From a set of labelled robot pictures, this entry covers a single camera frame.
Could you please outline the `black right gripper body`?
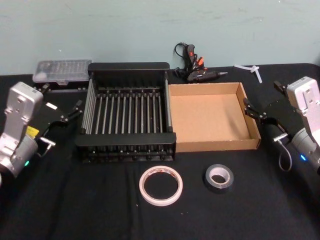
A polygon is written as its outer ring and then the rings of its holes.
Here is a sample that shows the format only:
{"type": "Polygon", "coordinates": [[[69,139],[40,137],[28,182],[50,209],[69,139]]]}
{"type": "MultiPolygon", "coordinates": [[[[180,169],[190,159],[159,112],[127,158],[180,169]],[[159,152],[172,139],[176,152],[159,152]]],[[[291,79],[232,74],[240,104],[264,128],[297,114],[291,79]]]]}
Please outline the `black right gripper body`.
{"type": "Polygon", "coordinates": [[[271,119],[271,125],[275,125],[281,132],[287,133],[287,137],[280,140],[283,145],[290,143],[293,137],[304,128],[301,116],[287,98],[269,103],[262,109],[262,112],[271,119]]]}

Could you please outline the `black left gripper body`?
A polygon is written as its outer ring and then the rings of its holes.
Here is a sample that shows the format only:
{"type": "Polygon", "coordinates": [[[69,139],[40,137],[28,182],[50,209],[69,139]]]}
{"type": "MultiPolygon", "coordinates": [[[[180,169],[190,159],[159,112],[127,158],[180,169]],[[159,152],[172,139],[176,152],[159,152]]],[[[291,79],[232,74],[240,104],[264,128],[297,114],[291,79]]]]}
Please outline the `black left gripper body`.
{"type": "Polygon", "coordinates": [[[55,146],[56,143],[46,137],[46,134],[54,127],[66,127],[67,123],[61,122],[61,116],[67,115],[54,104],[47,102],[43,103],[28,122],[26,127],[26,147],[38,148],[38,142],[43,142],[48,145],[55,146]]]}

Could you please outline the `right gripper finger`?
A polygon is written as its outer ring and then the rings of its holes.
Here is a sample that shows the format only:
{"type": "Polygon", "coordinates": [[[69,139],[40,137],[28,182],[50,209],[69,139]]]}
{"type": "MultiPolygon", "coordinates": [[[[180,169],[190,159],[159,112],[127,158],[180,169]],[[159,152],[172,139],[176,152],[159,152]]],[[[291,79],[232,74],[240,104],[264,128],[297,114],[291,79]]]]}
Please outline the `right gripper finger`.
{"type": "Polygon", "coordinates": [[[254,120],[259,121],[260,123],[265,122],[265,120],[267,119],[267,114],[265,112],[257,110],[257,108],[254,107],[246,97],[243,99],[243,103],[244,103],[243,110],[245,115],[247,115],[248,117],[254,120]]]}
{"type": "Polygon", "coordinates": [[[274,81],[273,82],[273,87],[279,92],[281,93],[283,96],[287,96],[287,86],[283,85],[282,83],[280,83],[279,81],[274,81]]]}

